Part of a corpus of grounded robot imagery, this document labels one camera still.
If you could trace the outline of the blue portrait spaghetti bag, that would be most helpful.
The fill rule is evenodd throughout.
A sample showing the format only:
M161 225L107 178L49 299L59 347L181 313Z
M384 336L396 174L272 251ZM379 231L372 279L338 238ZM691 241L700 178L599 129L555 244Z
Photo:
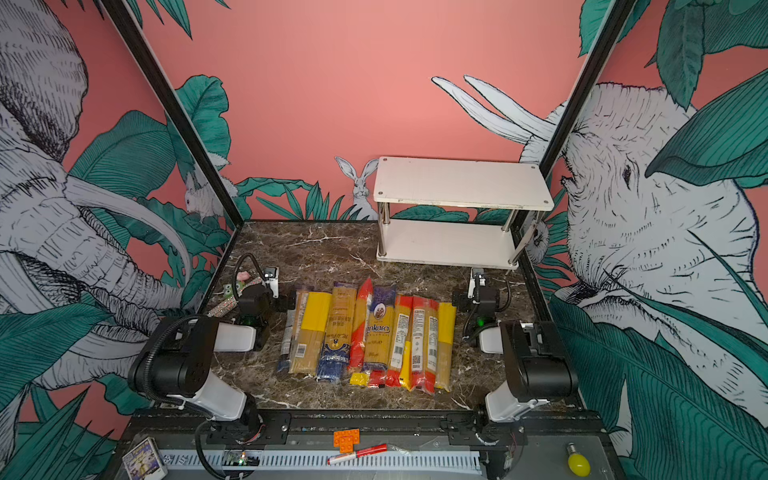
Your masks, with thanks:
M363 370L386 371L388 368L395 316L396 288L375 286L369 307L365 334Z

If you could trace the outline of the red double spaghetti bag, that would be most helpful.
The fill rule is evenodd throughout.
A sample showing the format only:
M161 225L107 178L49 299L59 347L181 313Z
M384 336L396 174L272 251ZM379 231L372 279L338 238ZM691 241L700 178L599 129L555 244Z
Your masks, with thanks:
M411 385L429 395L435 393L438 365L438 303L414 297L411 328Z

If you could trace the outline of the yellow-top spaghetti bag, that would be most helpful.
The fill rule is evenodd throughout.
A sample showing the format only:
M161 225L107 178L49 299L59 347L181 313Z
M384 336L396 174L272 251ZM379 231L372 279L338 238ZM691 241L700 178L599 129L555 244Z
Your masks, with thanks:
M450 374L455 337L457 309L451 303L440 302L438 306L438 348L435 387L450 391Z

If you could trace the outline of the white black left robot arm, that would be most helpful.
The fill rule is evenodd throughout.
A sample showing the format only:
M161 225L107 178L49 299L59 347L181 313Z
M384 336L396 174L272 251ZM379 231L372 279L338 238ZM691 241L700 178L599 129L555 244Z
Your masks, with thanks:
M245 320L223 322L206 314L160 322L129 368L129 388L157 403L199 412L226 443L261 439L268 421L254 397L219 378L211 369L217 352L260 351L269 338L270 320L296 305L296 293L275 296L254 285L237 298Z

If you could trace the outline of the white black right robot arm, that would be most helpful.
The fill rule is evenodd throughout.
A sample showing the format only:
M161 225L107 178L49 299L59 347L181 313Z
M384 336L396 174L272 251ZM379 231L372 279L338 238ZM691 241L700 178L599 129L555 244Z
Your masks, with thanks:
M448 417L459 445L501 449L521 443L523 419L574 397L578 377L553 322L518 311L512 288L474 284L454 291L458 309L455 400L468 409Z

